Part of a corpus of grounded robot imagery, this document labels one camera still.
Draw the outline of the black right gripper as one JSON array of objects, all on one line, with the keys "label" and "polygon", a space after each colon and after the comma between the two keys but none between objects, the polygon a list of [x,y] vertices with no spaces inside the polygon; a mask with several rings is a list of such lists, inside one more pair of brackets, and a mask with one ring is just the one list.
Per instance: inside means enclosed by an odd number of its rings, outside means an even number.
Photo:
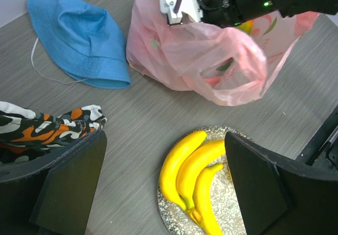
[{"label": "black right gripper", "polygon": [[236,27],[272,12],[288,17],[274,0],[197,0],[203,12],[202,22],[221,28]]}]

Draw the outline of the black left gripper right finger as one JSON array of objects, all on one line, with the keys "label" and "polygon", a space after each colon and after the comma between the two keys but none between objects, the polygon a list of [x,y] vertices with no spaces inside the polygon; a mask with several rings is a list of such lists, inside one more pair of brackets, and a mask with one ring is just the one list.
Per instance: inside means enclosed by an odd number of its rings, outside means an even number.
[{"label": "black left gripper right finger", "polygon": [[337,234],[337,174],[231,132],[225,148],[247,234]]}]

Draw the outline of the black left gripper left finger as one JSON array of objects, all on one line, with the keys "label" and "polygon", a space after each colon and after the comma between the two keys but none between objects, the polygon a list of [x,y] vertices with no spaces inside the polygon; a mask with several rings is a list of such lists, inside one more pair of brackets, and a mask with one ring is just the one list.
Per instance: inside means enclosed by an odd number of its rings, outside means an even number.
[{"label": "black left gripper left finger", "polygon": [[98,130],[28,162],[1,165],[1,234],[85,234],[107,148]]}]

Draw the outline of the pink plastic bag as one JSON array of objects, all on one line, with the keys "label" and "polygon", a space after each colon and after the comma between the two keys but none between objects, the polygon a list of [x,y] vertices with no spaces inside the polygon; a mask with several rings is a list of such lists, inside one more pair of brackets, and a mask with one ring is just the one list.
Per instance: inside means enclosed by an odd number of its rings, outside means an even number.
[{"label": "pink plastic bag", "polygon": [[204,23],[168,26],[160,0],[135,0],[126,58],[172,90],[195,91],[221,106],[243,105],[264,95],[317,18],[315,12],[270,13],[255,19],[250,33]]}]

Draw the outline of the single yellow fake banana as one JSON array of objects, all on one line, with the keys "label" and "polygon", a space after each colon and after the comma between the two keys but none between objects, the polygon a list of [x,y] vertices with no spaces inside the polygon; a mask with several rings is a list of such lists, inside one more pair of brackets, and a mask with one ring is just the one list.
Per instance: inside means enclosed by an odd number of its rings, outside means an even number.
[{"label": "single yellow fake banana", "polygon": [[197,225],[206,234],[223,234],[218,225],[211,204],[210,188],[216,173],[223,169],[222,164],[215,164],[204,168],[198,175],[193,192],[193,211]]}]

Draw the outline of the yellow fake banana bunch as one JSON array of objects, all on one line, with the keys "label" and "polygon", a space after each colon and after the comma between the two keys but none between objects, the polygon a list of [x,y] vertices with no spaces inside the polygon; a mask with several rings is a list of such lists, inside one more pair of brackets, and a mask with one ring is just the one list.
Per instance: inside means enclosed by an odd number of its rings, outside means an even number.
[{"label": "yellow fake banana bunch", "polygon": [[159,175],[165,199],[179,206],[197,224],[202,221],[193,202],[198,175],[226,153],[224,139],[204,143],[207,136],[205,131],[198,130],[178,141],[165,158]]}]

